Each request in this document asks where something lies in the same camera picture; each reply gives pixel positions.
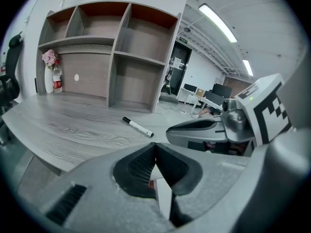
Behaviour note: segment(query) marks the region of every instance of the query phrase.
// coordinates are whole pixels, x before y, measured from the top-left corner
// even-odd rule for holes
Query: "white wall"
[[[214,64],[192,51],[181,87],[184,87],[184,84],[187,83],[208,91],[213,88],[215,79],[219,78],[223,81],[223,76],[222,72]],[[185,101],[185,98],[186,93],[181,93],[178,100]],[[188,96],[186,102],[195,103],[196,99],[195,96]]]
[[[66,0],[64,8],[77,5],[80,3],[101,1],[101,0]],[[146,4],[155,8],[164,10],[173,15],[183,13],[186,0],[123,0]],[[30,16],[30,20],[25,27],[24,18],[27,12],[30,11],[35,0],[30,0],[26,3],[25,8],[18,14],[17,20],[14,20],[8,29],[8,35],[5,38],[10,39],[15,33],[24,30],[24,49],[20,56],[20,65],[17,71],[17,79],[21,86],[20,100],[25,99],[35,94],[35,62],[36,51],[39,42],[40,32],[49,10],[57,11],[61,0],[38,0],[34,10]]]

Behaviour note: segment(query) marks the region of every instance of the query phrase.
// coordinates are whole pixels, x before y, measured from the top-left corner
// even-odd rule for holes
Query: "ceiling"
[[[230,43],[199,11],[203,3],[226,23],[237,43]],[[284,0],[187,0],[177,37],[188,40],[188,46],[226,76],[251,83],[275,73],[287,80],[306,47],[306,37]],[[250,62],[253,77],[242,59]]]

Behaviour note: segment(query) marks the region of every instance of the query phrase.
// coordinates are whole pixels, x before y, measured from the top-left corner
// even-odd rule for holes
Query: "white marker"
[[[130,119],[128,119],[127,117],[123,117],[123,120],[126,121],[127,123],[129,123],[130,125],[132,125],[134,128],[140,130],[141,132],[149,135],[150,137],[153,137],[155,134],[152,133],[151,131],[145,129],[144,127],[138,125],[137,123],[131,121]]]

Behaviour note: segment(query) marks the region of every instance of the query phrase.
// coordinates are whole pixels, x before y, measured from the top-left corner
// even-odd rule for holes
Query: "person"
[[[198,114],[192,115],[191,117],[199,118],[200,116],[204,115],[205,113],[210,113],[213,116],[217,116],[217,115],[221,114],[221,112],[219,110],[217,110],[217,109],[215,109],[213,107],[208,107],[208,108],[205,108],[202,111],[200,111]]]

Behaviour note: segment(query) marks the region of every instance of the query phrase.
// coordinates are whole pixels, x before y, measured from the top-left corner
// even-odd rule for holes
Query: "flower vase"
[[[58,11],[60,11],[60,10],[63,9],[64,2],[65,2],[65,0],[62,0],[62,2],[61,2],[60,5],[59,5]]]
[[[51,93],[54,91],[52,68],[45,67],[44,83],[45,83],[45,89],[46,89],[47,93]]]

